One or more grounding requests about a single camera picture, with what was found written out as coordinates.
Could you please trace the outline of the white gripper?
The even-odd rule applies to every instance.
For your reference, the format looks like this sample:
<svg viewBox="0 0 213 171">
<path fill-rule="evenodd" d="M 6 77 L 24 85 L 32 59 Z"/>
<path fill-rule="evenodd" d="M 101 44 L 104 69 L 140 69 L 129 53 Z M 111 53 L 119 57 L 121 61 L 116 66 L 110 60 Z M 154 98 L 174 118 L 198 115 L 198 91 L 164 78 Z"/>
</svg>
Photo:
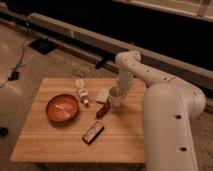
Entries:
<svg viewBox="0 0 213 171">
<path fill-rule="evenodd" d="M 133 82 L 134 82 L 134 76 L 131 72 L 124 69 L 119 70 L 117 84 L 123 91 L 125 91 L 124 97 L 126 97 L 128 93 L 130 92 L 131 87 L 133 86 Z M 117 96 L 121 96 L 119 87 L 116 87 Z"/>
</svg>

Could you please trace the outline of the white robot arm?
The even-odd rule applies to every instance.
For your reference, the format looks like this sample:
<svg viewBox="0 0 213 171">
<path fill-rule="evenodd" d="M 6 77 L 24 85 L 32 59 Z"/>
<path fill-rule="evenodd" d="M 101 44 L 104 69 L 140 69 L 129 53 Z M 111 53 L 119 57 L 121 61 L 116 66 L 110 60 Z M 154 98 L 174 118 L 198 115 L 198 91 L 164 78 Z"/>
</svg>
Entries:
<svg viewBox="0 0 213 171">
<path fill-rule="evenodd" d="M 115 57 L 118 86 L 124 91 L 135 77 L 148 85 L 142 104 L 147 171 L 199 171 L 190 119 L 206 106 L 202 90 L 164 71 L 141 63 L 137 51 Z"/>
</svg>

